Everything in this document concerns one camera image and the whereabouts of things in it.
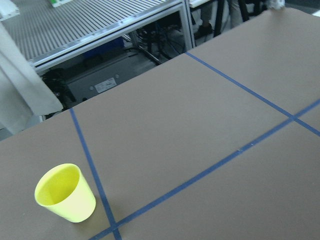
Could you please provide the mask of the yellow cup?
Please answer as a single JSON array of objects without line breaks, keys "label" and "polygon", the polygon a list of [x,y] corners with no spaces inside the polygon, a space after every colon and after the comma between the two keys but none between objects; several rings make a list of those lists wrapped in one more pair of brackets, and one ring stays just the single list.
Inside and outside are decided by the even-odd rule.
[{"label": "yellow cup", "polygon": [[34,199],[72,223],[85,221],[96,208],[96,198],[87,180],[73,163],[63,163],[46,172],[35,187]]}]

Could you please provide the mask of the long blue tape strip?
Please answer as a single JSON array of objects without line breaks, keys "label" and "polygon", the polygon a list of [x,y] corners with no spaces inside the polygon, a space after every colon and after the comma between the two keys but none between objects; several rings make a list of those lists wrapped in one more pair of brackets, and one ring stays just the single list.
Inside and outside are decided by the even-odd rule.
[{"label": "long blue tape strip", "polygon": [[294,115],[290,115],[285,121],[282,123],[276,125],[272,129],[268,130],[264,134],[260,135],[259,137],[255,138],[254,140],[250,141],[246,145],[242,146],[241,148],[237,149],[236,151],[232,152],[225,158],[221,159],[217,163],[211,165],[210,167],[206,168],[205,170],[201,171],[197,175],[193,176],[192,178],[188,179],[187,181],[183,182],[182,184],[178,185],[177,187],[173,188],[169,192],[161,195],[157,199],[153,200],[152,202],[146,204],[145,206],[141,207],[140,209],[136,210],[135,212],[131,213],[130,215],[126,216],[125,218],[121,219],[120,221],[116,222],[115,225],[110,226],[103,231],[97,233],[93,237],[91,237],[92,240],[101,240],[103,237],[109,235],[110,233],[118,230],[120,227],[123,225],[131,222],[135,218],[143,215],[144,213],[150,211],[152,208],[162,204],[169,198],[173,197],[174,195],[178,194],[179,192],[183,191],[184,189],[188,188],[192,184],[198,182],[202,178],[206,177],[213,171],[217,170],[218,168],[222,167],[223,165],[227,164],[228,162],[232,161],[233,159],[237,158],[247,150],[253,148],[254,146],[258,145],[260,142],[264,141],[265,139],[269,138],[271,135],[275,134],[279,130],[283,129],[287,125],[291,124],[292,122],[295,122],[302,127],[306,128],[308,131],[316,134],[317,136],[320,135],[320,131],[317,130],[316,128],[310,126],[306,122],[302,121],[300,119],[301,116],[312,110],[313,108],[317,107],[320,105],[320,100],[317,99],[315,102],[311,103],[307,107],[303,108],[301,111]]}]

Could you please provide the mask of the white curtain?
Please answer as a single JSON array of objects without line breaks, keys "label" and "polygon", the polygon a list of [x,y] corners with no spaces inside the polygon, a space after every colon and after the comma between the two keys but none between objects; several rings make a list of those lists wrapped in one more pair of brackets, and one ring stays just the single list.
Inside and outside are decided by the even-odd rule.
[{"label": "white curtain", "polygon": [[59,112],[61,102],[0,25],[0,126],[15,135],[30,118]]}]

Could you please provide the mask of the aluminium slatted workbench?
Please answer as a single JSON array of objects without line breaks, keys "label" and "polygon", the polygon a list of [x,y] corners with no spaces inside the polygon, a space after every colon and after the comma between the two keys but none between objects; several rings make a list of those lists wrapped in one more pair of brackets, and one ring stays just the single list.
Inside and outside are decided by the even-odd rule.
[{"label": "aluminium slatted workbench", "polygon": [[3,21],[17,47],[40,73],[122,35],[179,13],[186,49],[195,45],[185,0],[16,0],[19,14]]}]

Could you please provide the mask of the crossing blue tape strip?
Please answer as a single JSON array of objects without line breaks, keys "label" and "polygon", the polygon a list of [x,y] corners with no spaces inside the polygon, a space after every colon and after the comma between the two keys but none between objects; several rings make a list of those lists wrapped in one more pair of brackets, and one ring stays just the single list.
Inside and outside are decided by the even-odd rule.
[{"label": "crossing blue tape strip", "polygon": [[77,131],[79,140],[81,142],[84,154],[86,156],[86,159],[87,159],[90,171],[92,173],[95,185],[97,187],[97,190],[98,190],[98,193],[99,193],[99,197],[100,197],[100,199],[102,201],[102,205],[103,205],[104,211],[105,211],[106,216],[107,216],[107,218],[109,220],[110,227],[115,227],[116,226],[115,217],[113,215],[113,212],[111,210],[111,207],[110,207],[109,201],[107,199],[106,193],[105,193],[104,188],[102,186],[98,171],[96,169],[96,166],[95,166],[94,160],[92,158],[92,155],[90,153],[89,147],[87,145],[86,139],[85,139],[85,137],[83,135],[83,131],[82,131],[81,126],[79,124],[78,118],[77,118],[76,113],[75,113],[73,108],[69,109],[69,112],[70,112],[72,121],[74,123],[75,129]]}]

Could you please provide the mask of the grey control box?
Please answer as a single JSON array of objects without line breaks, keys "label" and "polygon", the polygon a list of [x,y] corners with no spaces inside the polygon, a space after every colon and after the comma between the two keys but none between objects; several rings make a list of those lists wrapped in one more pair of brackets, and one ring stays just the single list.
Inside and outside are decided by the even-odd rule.
[{"label": "grey control box", "polygon": [[143,53],[133,50],[125,52],[93,66],[75,72],[66,84],[75,100],[80,104],[156,67]]}]

